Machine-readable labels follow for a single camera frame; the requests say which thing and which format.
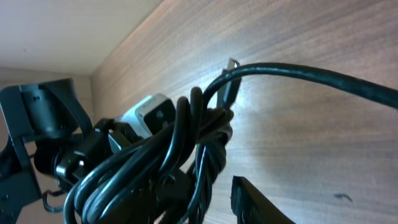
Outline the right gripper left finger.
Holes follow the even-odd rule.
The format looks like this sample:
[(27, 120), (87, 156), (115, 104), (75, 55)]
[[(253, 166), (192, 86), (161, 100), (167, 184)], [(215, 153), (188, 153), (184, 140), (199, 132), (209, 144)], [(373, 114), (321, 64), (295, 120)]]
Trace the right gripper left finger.
[(105, 224), (176, 223), (190, 201), (194, 183), (183, 171), (176, 170), (165, 181), (133, 193), (102, 218)]

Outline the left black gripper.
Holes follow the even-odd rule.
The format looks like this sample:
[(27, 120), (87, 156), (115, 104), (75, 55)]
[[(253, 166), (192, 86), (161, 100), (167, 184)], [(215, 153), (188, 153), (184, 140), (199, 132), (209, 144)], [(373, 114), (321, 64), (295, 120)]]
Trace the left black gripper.
[(128, 123), (101, 119), (81, 141), (58, 153), (55, 159), (58, 186), (70, 190), (104, 160), (138, 141), (140, 137)]

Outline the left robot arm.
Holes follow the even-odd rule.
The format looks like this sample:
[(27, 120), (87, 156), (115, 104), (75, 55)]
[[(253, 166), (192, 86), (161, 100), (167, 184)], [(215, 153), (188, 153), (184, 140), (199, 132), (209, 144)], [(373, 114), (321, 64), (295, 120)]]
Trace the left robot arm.
[(70, 189), (112, 154), (142, 138), (127, 123), (96, 125), (78, 101), (71, 78), (1, 90), (8, 140), (1, 151), (1, 223), (23, 207)]

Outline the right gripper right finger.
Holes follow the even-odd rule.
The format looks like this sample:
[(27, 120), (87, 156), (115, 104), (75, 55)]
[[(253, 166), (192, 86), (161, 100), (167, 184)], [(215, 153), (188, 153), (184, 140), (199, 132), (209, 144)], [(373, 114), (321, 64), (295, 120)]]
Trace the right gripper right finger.
[(231, 209), (237, 223), (294, 224), (245, 177), (234, 176)]

